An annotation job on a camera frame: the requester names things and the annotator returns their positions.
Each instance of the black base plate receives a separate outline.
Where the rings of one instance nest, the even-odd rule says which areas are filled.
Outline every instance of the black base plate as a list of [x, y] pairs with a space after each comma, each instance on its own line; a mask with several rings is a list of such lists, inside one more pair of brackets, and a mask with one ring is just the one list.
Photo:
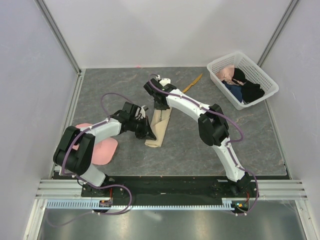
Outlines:
[[[215, 176], [109, 176], [111, 184], [123, 185], [132, 193], [133, 206], [221, 205], [222, 198], [256, 196], [256, 184], [250, 182], [238, 195], [230, 189], [234, 182]], [[109, 189], [96, 190], [84, 185], [82, 197], [110, 197]], [[114, 205], [127, 205], [129, 194], [123, 188], [112, 188]]]

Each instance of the gray countertop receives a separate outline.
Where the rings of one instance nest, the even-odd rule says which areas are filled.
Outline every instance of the gray countertop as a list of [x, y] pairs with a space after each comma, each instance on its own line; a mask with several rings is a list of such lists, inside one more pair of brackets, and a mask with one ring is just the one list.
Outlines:
[[[238, 111], [211, 81], [205, 67], [102, 68], [87, 69], [76, 106], [73, 125], [97, 123], [106, 118], [100, 106], [104, 93], [121, 93], [135, 104], [148, 105], [153, 116], [153, 98], [143, 88], [151, 73], [170, 78], [180, 90], [203, 73], [200, 81], [186, 93], [205, 104], [218, 104], [223, 113], [234, 120], [244, 132], [244, 141], [232, 146], [241, 164], [257, 175], [285, 175], [271, 121], [264, 102]], [[110, 113], [122, 109], [125, 100], [107, 96], [104, 105]], [[231, 125], [230, 138], [240, 137]], [[198, 124], [189, 116], [173, 109], [162, 147], [151, 148], [133, 132], [114, 137], [118, 147], [111, 162], [99, 169], [108, 175], [225, 175], [214, 150], [202, 142]]]

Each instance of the pink object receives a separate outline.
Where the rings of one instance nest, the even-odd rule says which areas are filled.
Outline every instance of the pink object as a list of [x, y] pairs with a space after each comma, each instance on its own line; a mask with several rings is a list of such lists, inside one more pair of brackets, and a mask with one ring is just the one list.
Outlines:
[[[229, 66], [226, 66], [224, 69], [222, 69], [220, 72], [218, 72], [216, 74], [216, 77], [220, 79], [221, 82], [226, 81], [226, 83], [229, 85], [237, 85], [232, 81], [234, 74], [235, 74], [235, 65], [229, 65]], [[244, 85], [244, 83], [241, 81], [238, 81], [236, 79], [233, 79], [233, 80], [235, 80], [239, 85], [242, 85], [242, 86]]]
[[[77, 128], [85, 128], [89, 127], [92, 124], [90, 123], [82, 123], [77, 125]], [[113, 155], [115, 154], [116, 148], [118, 146], [117, 140], [109, 137], [106, 140], [103, 140], [96, 144], [93, 148], [92, 160], [91, 162], [95, 165], [106, 165], [108, 164]]]

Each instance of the white wall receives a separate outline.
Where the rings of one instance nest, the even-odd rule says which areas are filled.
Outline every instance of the white wall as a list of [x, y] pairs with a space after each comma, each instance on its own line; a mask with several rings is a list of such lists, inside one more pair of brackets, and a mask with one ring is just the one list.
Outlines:
[[320, 224], [320, 2], [300, 1], [263, 69], [279, 92], [268, 101], [289, 171], [301, 179]]
[[258, 61], [290, 0], [45, 0], [82, 68]]
[[76, 73], [33, 0], [1, 1], [0, 35], [0, 239], [20, 240]]

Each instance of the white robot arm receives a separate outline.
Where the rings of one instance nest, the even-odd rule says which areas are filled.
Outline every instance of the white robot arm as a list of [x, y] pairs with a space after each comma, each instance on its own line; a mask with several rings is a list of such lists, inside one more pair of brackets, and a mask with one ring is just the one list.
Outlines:
[[[63, 166], [73, 175], [78, 175], [84, 181], [94, 186], [100, 187], [108, 184], [108, 179], [103, 172], [98, 170], [92, 163], [91, 158], [94, 146], [101, 141], [122, 134], [126, 131], [135, 133], [137, 139], [156, 140], [156, 136], [151, 130], [148, 116], [146, 116], [146, 106], [138, 106], [126, 102], [122, 110], [117, 111], [104, 121], [92, 126], [76, 128], [69, 126], [64, 131], [60, 143], [58, 144], [53, 161], [59, 166]], [[81, 137], [75, 142], [77, 150], [72, 149], [72, 142], [76, 136]]]
[[[226, 120], [222, 117], [207, 113], [202, 109], [203, 107], [210, 109], [213, 112], [223, 114], [221, 108], [217, 104], [210, 106], [186, 96], [175, 86], [171, 85], [170, 79], [168, 78], [160, 79], [159, 76], [158, 79], [152, 79], [151, 82], [153, 83], [154, 87], [167, 93], [174, 94], [169, 95], [161, 93], [157, 91], [149, 82], [147, 82], [144, 85], [144, 88], [151, 96], [153, 96], [154, 107], [160, 110], [165, 110], [169, 107], [176, 108], [197, 121], [200, 138], [205, 144], [214, 149], [222, 165], [224, 166], [227, 178], [233, 182], [241, 180], [244, 177], [245, 172], [240, 169], [243, 169], [243, 167], [239, 163], [231, 144], [229, 143], [227, 146], [230, 138], [228, 133], [229, 126]], [[228, 148], [237, 162], [237, 165], [235, 165]]]

